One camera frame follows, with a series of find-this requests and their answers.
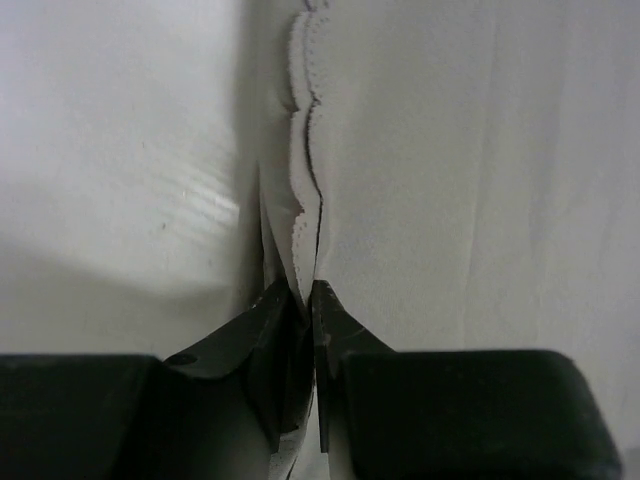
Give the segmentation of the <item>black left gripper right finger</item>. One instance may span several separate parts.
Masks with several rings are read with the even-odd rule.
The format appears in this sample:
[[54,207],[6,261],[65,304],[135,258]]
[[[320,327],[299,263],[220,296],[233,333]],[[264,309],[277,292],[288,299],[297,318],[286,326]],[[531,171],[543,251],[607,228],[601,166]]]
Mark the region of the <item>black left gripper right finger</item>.
[[619,479],[591,389],[550,350],[398,352],[329,283],[310,312],[321,451],[335,479]]

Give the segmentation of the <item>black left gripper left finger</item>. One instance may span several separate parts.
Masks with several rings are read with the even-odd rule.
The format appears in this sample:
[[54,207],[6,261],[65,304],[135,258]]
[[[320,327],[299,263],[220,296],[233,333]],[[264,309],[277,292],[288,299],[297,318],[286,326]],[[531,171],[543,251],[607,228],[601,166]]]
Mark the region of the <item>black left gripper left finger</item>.
[[288,284],[160,360],[134,354],[1,359],[5,479],[264,479],[280,444]]

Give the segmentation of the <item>grey cloth placemat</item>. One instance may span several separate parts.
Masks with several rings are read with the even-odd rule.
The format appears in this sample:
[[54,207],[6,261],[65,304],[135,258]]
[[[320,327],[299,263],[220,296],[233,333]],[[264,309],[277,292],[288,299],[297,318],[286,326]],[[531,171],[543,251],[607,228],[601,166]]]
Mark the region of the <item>grey cloth placemat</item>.
[[404,350],[573,358],[639,475],[639,5],[266,1],[269,275]]

